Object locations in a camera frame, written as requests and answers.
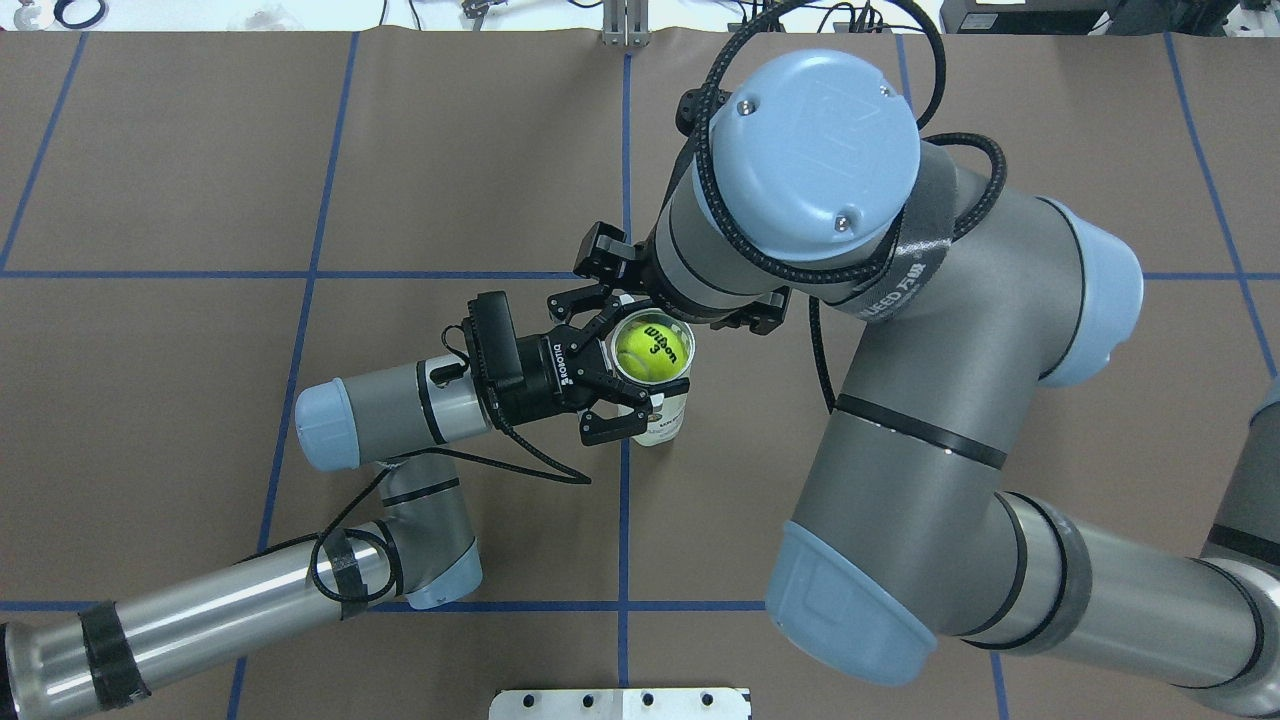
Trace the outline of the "clear tennis ball can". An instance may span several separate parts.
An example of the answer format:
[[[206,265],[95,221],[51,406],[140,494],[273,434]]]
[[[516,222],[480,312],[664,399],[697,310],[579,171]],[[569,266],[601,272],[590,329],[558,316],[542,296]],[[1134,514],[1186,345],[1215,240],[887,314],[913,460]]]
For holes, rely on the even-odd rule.
[[[687,342],[689,352],[691,356],[690,365],[686,372],[672,380],[650,384],[641,383],[626,377],[617,365],[614,360],[614,336],[630,322],[636,320],[657,320],[672,325]],[[686,380],[690,377],[692,368],[692,361],[696,354],[696,340],[692,333],[690,324],[681,322],[671,315],[667,315],[655,309],[645,309],[627,315],[608,336],[605,340],[605,360],[609,363],[611,369],[617,372],[626,380],[635,382],[640,386],[645,386],[652,392],[652,398],[655,401],[653,414],[650,415],[650,423],[648,427],[648,433],[644,436],[635,437],[635,441],[644,447],[654,447],[663,445],[675,439],[680,433],[684,419],[685,409],[687,404],[689,393],[684,391],[677,393],[675,389],[664,389],[663,387],[675,380]]]

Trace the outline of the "aluminium frame post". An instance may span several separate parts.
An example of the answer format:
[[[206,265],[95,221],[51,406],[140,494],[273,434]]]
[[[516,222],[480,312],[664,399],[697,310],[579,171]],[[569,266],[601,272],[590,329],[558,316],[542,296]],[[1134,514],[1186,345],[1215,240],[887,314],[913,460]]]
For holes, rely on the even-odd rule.
[[[602,1],[602,42],[612,47],[645,47],[650,42],[648,0]]]

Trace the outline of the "Wilson yellow tennis ball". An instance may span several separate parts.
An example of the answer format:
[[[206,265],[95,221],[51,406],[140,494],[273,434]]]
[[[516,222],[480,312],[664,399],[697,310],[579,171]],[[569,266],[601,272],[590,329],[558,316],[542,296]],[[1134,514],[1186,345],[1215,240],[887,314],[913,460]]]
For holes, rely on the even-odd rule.
[[[614,360],[630,379],[657,384],[681,377],[691,356],[687,342],[672,325],[636,320],[614,336]]]

